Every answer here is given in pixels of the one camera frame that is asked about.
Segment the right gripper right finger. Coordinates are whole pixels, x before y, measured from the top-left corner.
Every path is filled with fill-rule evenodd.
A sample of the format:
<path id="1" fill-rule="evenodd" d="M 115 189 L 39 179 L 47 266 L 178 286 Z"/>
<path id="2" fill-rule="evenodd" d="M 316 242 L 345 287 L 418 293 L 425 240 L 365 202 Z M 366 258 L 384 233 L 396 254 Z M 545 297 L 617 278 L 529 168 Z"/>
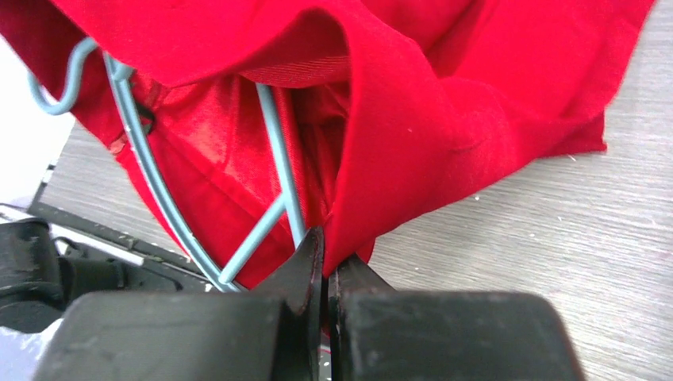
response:
<path id="1" fill-rule="evenodd" d="M 336 380 L 583 380 L 553 305 L 503 291 L 398 291 L 358 256 L 326 283 Z"/>

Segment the grey-blue hanger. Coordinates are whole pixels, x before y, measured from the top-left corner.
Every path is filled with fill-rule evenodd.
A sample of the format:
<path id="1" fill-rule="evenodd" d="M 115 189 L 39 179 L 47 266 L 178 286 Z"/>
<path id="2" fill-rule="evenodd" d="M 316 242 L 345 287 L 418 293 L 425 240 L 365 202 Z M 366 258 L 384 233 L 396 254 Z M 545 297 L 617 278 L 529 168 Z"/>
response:
<path id="1" fill-rule="evenodd" d="M 319 283 L 323 249 L 322 234 L 320 231 L 306 228 L 294 173 L 290 164 L 290 156 L 287 151 L 286 139 L 282 134 L 279 108 L 272 89 L 265 84 L 256 84 L 256 92 L 260 100 L 260 108 L 281 191 L 262 217 L 254 224 L 231 259 L 225 263 L 224 267 L 218 267 L 188 226 L 163 176 L 160 174 L 148 138 L 140 123 L 140 111 L 132 95 L 129 78 L 133 73 L 133 68 L 114 59 L 109 54 L 104 54 L 103 61 L 106 68 L 106 77 L 125 134 L 129 138 L 131 150 L 148 189 L 151 191 L 152 197 L 171 231 L 176 235 L 178 242 L 209 283 L 222 292 L 242 291 L 244 288 L 236 281 L 236 277 L 279 222 L 282 215 L 286 215 L 289 221 L 296 253 L 281 266 L 279 271 L 270 275 L 267 281 L 275 283 L 281 276 L 282 271 L 290 269 L 299 260 L 305 260 L 310 266 L 313 282 Z"/>

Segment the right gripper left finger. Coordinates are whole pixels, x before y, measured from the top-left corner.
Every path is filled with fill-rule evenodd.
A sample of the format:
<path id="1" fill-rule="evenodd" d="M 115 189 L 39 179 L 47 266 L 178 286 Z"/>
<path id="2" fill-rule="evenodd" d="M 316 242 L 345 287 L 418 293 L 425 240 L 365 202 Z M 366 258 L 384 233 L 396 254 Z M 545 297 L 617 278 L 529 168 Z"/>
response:
<path id="1" fill-rule="evenodd" d="M 252 291 L 98 292 L 69 307 L 36 380 L 316 380 L 324 237 Z"/>

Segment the red skirt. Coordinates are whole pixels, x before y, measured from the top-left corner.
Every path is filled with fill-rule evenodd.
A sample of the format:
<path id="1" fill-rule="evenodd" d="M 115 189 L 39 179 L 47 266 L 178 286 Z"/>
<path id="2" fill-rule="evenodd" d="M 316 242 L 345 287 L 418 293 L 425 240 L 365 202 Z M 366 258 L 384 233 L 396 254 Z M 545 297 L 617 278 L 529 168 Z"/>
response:
<path id="1" fill-rule="evenodd" d="M 651 1 L 4 1 L 1 34 L 53 95 L 85 37 L 74 116 L 160 210 L 102 60 L 134 99 L 179 212 L 214 261 L 281 187 L 256 94 L 271 88 L 325 273 L 375 238 L 531 161 L 605 149 Z"/>

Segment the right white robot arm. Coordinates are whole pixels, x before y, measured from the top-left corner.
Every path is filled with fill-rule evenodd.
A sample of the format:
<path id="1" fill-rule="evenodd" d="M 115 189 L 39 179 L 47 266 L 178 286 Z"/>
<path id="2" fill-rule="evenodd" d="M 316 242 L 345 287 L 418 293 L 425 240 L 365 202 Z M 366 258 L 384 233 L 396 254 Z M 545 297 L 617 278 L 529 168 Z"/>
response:
<path id="1" fill-rule="evenodd" d="M 359 257 L 321 276 L 323 236 L 252 291 L 208 292 L 148 260 L 56 249 L 37 218 L 1 226 L 1 325 L 55 335 L 35 380 L 582 380 L 544 298 L 397 291 Z"/>

